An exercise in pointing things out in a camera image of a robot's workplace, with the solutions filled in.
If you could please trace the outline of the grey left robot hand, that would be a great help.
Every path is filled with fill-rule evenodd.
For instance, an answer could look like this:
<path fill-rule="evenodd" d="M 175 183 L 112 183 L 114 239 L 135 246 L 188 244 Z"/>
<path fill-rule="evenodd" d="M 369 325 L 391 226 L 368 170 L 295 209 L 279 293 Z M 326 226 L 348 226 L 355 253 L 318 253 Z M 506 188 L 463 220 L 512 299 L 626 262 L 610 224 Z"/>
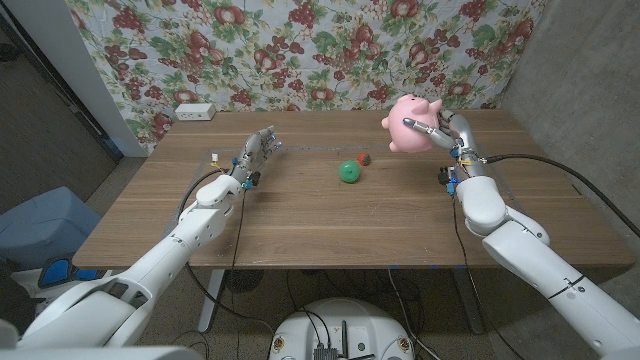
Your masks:
<path fill-rule="evenodd" d="M 240 184 L 246 183 L 254 173 L 262 170 L 267 159 L 280 146 L 281 142 L 276 140 L 274 126 L 268 126 L 251 134 L 241 149 L 229 176 Z"/>

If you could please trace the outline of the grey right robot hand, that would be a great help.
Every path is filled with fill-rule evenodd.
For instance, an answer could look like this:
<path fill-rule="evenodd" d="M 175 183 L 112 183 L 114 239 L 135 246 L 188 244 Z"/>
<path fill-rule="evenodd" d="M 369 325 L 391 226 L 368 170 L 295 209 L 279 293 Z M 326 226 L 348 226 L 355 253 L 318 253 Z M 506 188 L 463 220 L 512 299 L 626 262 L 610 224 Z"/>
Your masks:
<path fill-rule="evenodd" d="M 439 110 L 434 126 L 412 118 L 404 118 L 404 126 L 424 134 L 431 142 L 445 149 L 455 160 L 450 176 L 455 183 L 475 176 L 485 176 L 477 146 L 468 121 L 460 114 L 450 110 Z"/>

